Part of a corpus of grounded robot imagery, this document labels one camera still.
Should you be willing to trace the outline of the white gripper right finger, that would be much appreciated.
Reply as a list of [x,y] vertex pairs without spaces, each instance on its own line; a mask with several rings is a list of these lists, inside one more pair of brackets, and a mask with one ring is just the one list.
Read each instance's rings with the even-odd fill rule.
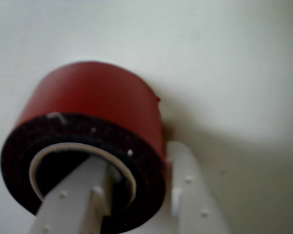
[[179,234],[230,234],[230,227],[190,148],[178,141],[167,144],[171,164],[171,214]]

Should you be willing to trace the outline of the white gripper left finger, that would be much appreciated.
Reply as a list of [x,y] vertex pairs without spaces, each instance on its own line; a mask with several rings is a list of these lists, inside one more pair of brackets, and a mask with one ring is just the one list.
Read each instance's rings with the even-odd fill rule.
[[111,214],[114,175],[107,161],[90,156],[43,200],[31,234],[99,234]]

